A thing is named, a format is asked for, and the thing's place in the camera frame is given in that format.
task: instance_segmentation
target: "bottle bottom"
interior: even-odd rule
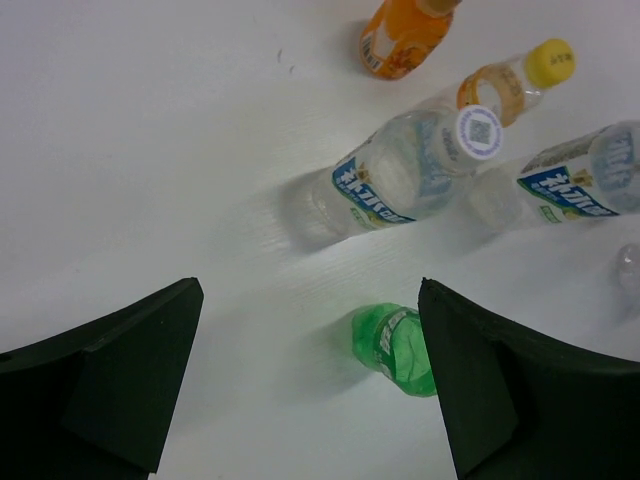
[[[348,227],[333,220],[328,169],[299,178],[288,186],[282,198],[282,220],[294,246],[303,252],[318,251],[348,237]]]

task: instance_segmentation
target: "green label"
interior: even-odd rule
[[[378,324],[373,336],[373,356],[380,371],[390,380],[396,377],[396,358],[392,354],[391,337],[393,331],[408,314],[418,314],[411,308],[402,307],[389,313]]]

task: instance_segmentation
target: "qr code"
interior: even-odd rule
[[[480,120],[471,120],[469,122],[469,138],[472,142],[489,145],[491,143],[491,124],[489,122],[481,122]]]

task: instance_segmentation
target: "yellow bottle cap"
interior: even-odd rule
[[[552,38],[529,52],[524,68],[533,85],[551,88],[573,75],[576,57],[571,45],[560,38]]]

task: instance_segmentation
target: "water bottle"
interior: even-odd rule
[[[640,121],[619,122],[490,168],[468,206],[494,232],[638,213],[639,135]]]
[[[353,354],[408,395],[429,397],[436,386],[417,311],[394,303],[359,310],[351,322]]]
[[[410,111],[319,172],[313,204],[337,239],[427,218],[464,196],[502,137],[498,118],[479,105]]]

